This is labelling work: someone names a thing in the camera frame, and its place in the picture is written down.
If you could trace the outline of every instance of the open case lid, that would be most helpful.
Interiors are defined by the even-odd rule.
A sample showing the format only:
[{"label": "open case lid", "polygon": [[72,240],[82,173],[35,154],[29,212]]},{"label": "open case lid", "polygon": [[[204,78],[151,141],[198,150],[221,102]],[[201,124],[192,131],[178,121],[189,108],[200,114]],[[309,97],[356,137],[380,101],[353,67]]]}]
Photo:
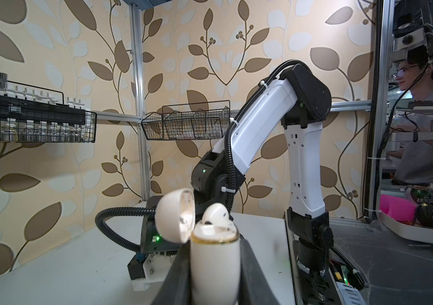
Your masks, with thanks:
[{"label": "open case lid", "polygon": [[193,190],[182,188],[162,197],[155,210],[155,227],[167,241],[186,243],[195,229]]}]

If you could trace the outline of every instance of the man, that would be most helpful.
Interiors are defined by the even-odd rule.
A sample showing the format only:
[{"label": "man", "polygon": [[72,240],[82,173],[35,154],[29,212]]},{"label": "man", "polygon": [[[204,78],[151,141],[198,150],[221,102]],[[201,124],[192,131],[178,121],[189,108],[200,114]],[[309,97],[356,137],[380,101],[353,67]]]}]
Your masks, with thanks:
[{"label": "man", "polygon": [[[396,82],[401,90],[406,90],[414,82],[416,77],[428,65],[425,74],[410,89],[411,95],[416,101],[433,101],[433,67],[428,64],[427,48],[421,46],[410,50],[408,58],[398,65]],[[420,131],[430,131],[429,122],[432,117],[423,115],[409,115],[414,120]],[[414,131],[414,125],[399,125],[405,131]],[[433,183],[433,141],[408,142],[405,148],[387,155],[401,158],[393,184],[398,185],[428,185]]]}]

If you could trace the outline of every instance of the pink object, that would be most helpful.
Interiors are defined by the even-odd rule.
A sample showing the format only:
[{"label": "pink object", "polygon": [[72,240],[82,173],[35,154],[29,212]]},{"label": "pink object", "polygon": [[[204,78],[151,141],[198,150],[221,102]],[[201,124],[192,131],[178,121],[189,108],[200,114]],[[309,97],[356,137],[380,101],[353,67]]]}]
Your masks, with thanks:
[{"label": "pink object", "polygon": [[398,222],[410,222],[413,221],[416,204],[404,198],[381,195],[380,210]]}]

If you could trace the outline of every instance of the eyeglasses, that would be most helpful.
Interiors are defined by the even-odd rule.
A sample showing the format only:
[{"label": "eyeglasses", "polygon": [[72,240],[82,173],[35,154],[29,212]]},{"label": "eyeglasses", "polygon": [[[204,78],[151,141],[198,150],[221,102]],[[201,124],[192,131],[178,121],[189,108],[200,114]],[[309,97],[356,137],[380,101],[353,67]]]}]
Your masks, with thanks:
[{"label": "eyeglasses", "polygon": [[401,77],[403,77],[403,76],[404,76],[404,71],[407,71],[408,69],[411,69],[411,68],[413,68],[413,67],[417,67],[417,66],[419,66],[419,64],[415,64],[415,65],[413,65],[413,66],[409,66],[409,67],[404,67],[404,68],[398,70],[396,73],[394,73],[394,74],[392,75],[392,79],[395,80],[396,78],[401,78]]}]

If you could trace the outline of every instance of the wire basket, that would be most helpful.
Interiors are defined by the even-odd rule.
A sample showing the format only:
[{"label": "wire basket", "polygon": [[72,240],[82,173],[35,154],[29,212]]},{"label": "wire basket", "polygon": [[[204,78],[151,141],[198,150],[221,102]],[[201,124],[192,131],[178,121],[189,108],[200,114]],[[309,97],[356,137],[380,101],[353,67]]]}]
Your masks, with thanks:
[{"label": "wire basket", "polygon": [[[218,102],[228,103],[228,106],[210,110],[211,106]],[[189,106],[190,109],[198,110],[181,112],[172,110],[171,106]],[[230,101],[164,106],[157,112],[149,113],[141,121],[141,125],[147,140],[220,139],[230,125]]]},{"label": "wire basket", "polygon": [[0,95],[0,142],[94,142],[97,114]]}]

